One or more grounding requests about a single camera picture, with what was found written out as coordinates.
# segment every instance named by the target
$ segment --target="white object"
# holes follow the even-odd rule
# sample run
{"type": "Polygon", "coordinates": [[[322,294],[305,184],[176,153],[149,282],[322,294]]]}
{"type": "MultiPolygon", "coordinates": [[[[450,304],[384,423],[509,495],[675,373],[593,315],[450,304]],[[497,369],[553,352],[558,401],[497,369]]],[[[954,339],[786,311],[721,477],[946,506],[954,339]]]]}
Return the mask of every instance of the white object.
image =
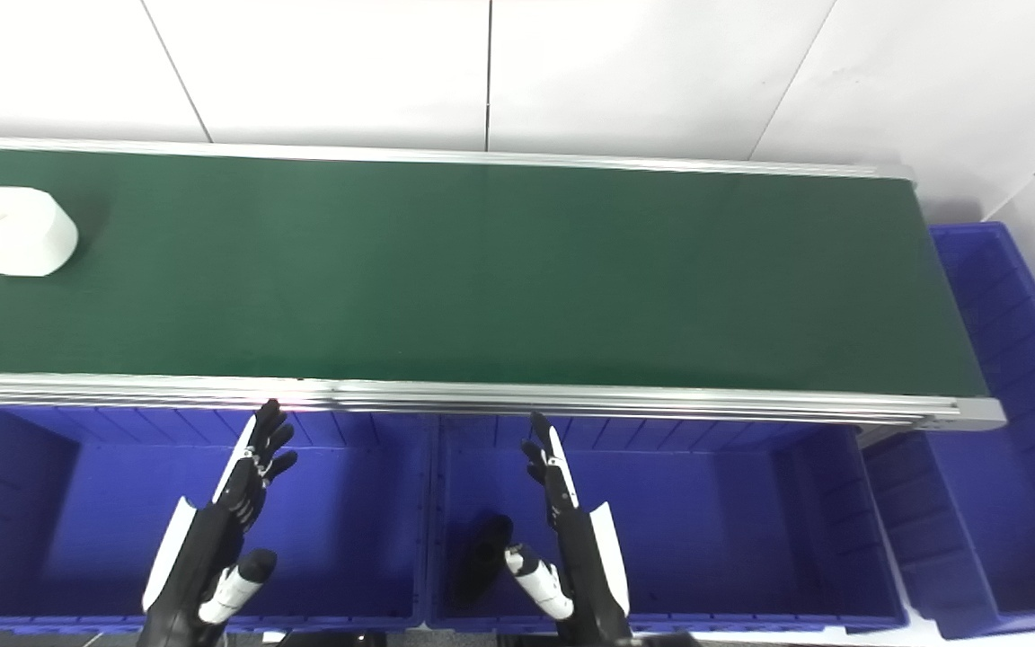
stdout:
{"type": "Polygon", "coordinates": [[[214,488],[214,496],[210,497],[210,503],[218,502],[223,489],[230,482],[230,474],[234,474],[234,467],[237,466],[238,460],[249,459],[250,455],[254,455],[255,452],[248,450],[247,446],[249,446],[249,437],[254,434],[256,422],[258,422],[258,415],[250,415],[249,420],[246,420],[246,425],[242,428],[242,433],[238,434],[238,442],[235,442],[234,449],[230,450],[230,460],[227,460],[227,466],[221,470],[221,478],[218,479],[218,484],[214,488]]]}
{"type": "Polygon", "coordinates": [[[238,572],[238,566],[226,568],[214,587],[214,596],[198,607],[198,619],[204,623],[225,623],[238,613],[249,598],[262,589],[263,582],[250,582],[238,572]]]}
{"type": "Polygon", "coordinates": [[[545,615],[559,622],[574,615],[574,601],[562,590],[562,579],[558,577],[558,567],[551,562],[538,560],[537,568],[519,576],[519,570],[525,564],[526,558],[521,555],[518,548],[510,546],[506,549],[506,566],[509,572],[513,574],[519,586],[522,586],[522,589],[534,599],[534,605],[537,605],[539,610],[545,611],[545,615]]]}
{"type": "Polygon", "coordinates": [[[590,512],[590,524],[593,525],[593,537],[596,539],[596,552],[601,557],[601,568],[604,570],[604,582],[610,586],[610,593],[621,607],[623,614],[629,614],[629,582],[625,579],[625,561],[621,557],[621,542],[617,540],[617,528],[613,525],[613,512],[609,502],[598,505],[590,512]]]}
{"type": "Polygon", "coordinates": [[[0,274],[50,274],[78,244],[78,227],[50,194],[0,187],[0,274]]]}
{"type": "Polygon", "coordinates": [[[174,569],[174,562],[178,561],[178,553],[181,552],[181,542],[186,539],[189,532],[189,524],[194,523],[198,508],[186,501],[186,497],[180,497],[178,504],[174,507],[174,514],[170,517],[170,523],[166,526],[166,533],[161,536],[159,550],[154,557],[154,565],[151,566],[151,577],[147,578],[146,589],[143,590],[143,611],[149,611],[151,605],[161,594],[161,589],[166,587],[166,581],[170,577],[170,570],[174,569]]]}

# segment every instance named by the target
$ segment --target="blue plastic bin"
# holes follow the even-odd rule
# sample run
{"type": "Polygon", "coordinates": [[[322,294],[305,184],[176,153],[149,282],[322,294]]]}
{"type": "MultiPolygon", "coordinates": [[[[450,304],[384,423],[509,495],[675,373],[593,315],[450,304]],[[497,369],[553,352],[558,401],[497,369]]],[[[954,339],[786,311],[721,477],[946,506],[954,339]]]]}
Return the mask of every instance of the blue plastic bin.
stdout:
{"type": "MultiPolygon", "coordinates": [[[[555,419],[581,502],[609,501],[635,630],[886,629],[907,622],[854,432],[836,425],[555,419]]],[[[554,630],[505,574],[455,608],[449,575],[492,513],[558,561],[541,487],[519,450],[523,417],[440,423],[432,627],[554,630]]]]}
{"type": "Polygon", "coordinates": [[[1002,225],[933,235],[1010,423],[870,447],[875,496],[909,597],[942,636],[1035,630],[1035,283],[1002,225]]]}
{"type": "MultiPolygon", "coordinates": [[[[178,497],[209,500],[247,411],[0,408],[0,630],[136,630],[178,497]]],[[[233,630],[420,623],[435,418],[295,413],[298,466],[247,549],[274,579],[233,630]]]]}

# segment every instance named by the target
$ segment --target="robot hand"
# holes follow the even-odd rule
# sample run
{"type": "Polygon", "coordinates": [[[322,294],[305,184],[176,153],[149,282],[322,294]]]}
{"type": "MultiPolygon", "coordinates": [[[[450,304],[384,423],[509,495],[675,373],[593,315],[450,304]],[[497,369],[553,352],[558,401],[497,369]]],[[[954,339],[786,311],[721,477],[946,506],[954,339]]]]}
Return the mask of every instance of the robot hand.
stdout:
{"type": "Polygon", "coordinates": [[[550,526],[558,534],[563,570],[543,561],[527,546],[506,549],[506,565],[518,584],[546,615],[558,622],[566,644],[609,644],[631,638],[629,590],[621,548],[603,503],[592,513],[578,503],[574,480],[558,431],[545,415],[530,423],[538,443],[522,441],[527,471],[545,489],[550,526]]]}
{"type": "Polygon", "coordinates": [[[161,537],[143,594],[146,623],[139,647],[210,647],[226,622],[274,572],[276,556],[258,549],[239,560],[266,489],[298,454],[276,455],[293,437],[287,414],[270,400],[246,422],[213,499],[197,510],[185,497],[161,537]]]}

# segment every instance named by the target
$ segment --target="black robotic finger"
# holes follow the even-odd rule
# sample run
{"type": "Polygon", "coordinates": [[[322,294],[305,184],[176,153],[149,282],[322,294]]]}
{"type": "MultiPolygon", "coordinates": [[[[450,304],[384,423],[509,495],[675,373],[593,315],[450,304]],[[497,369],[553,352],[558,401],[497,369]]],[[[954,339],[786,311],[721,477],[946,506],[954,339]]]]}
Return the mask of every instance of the black robotic finger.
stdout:
{"type": "Polygon", "coordinates": [[[530,463],[526,466],[526,472],[530,476],[533,476],[534,481],[537,481],[541,487],[545,487],[545,466],[541,464],[530,463]]]}
{"type": "Polygon", "coordinates": [[[272,460],[272,462],[270,462],[270,469],[267,470],[266,474],[262,476],[264,484],[269,487],[271,482],[274,482],[275,478],[278,478],[278,474],[289,470],[291,467],[294,467],[297,462],[297,451],[287,451],[284,454],[278,455],[278,458],[272,460]]]}
{"type": "Polygon", "coordinates": [[[530,463],[534,463],[535,466],[545,466],[545,452],[541,450],[540,446],[537,446],[537,443],[524,439],[521,442],[521,450],[530,463]]]}
{"type": "Polygon", "coordinates": [[[287,420],[287,413],[278,406],[278,401],[270,399],[255,413],[255,429],[250,431],[249,445],[266,446],[266,441],[274,430],[287,420]]]}
{"type": "Polygon", "coordinates": [[[269,470],[270,461],[274,459],[274,454],[283,449],[283,446],[287,445],[292,438],[295,438],[295,429],[292,425],[280,425],[267,438],[262,439],[259,446],[255,447],[256,462],[263,473],[269,470]]]}

